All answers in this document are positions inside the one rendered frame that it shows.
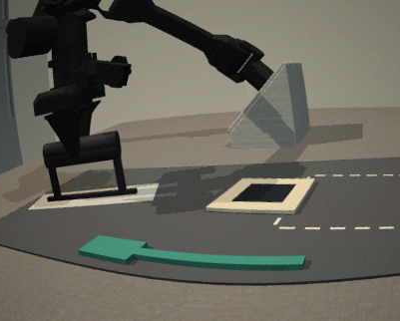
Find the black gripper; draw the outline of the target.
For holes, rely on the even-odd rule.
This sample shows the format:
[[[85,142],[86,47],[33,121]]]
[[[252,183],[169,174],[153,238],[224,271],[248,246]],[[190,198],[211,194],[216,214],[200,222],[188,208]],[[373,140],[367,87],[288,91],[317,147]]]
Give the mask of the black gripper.
[[[53,69],[54,88],[38,94],[34,100],[34,116],[44,116],[73,161],[80,158],[79,138],[90,134],[92,113],[105,97],[105,86],[90,82],[79,88],[82,59],[88,46],[77,46],[52,54],[48,67]],[[92,54],[90,54],[90,59]],[[53,114],[50,114],[52,113]]]

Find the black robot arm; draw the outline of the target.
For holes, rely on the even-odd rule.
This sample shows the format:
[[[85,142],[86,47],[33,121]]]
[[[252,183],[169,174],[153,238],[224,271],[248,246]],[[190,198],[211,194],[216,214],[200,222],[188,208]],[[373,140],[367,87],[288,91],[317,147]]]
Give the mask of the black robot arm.
[[[213,35],[158,7],[153,0],[114,0],[109,11],[101,10],[98,6],[100,2],[39,0],[32,17],[9,20],[6,28],[9,57],[18,59],[44,55],[50,50],[54,54],[68,48],[88,46],[86,22],[96,19],[96,14],[89,11],[95,9],[106,19],[126,23],[145,22],[171,34],[204,52],[208,63],[227,78],[236,83],[246,80],[258,91],[274,73],[260,61],[265,55],[255,46],[228,35]],[[85,53],[85,59],[82,59],[79,88],[90,87],[90,82],[111,88],[127,86],[132,65],[126,56],[115,56],[110,62],[97,60],[97,53],[92,55],[90,59],[90,54]]]

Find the cream square tile with black centre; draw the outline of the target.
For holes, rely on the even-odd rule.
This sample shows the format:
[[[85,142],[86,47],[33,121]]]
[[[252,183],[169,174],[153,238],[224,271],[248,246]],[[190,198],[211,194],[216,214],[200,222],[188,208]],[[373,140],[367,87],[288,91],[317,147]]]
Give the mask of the cream square tile with black centre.
[[[243,178],[215,199],[206,211],[294,214],[315,178]]]

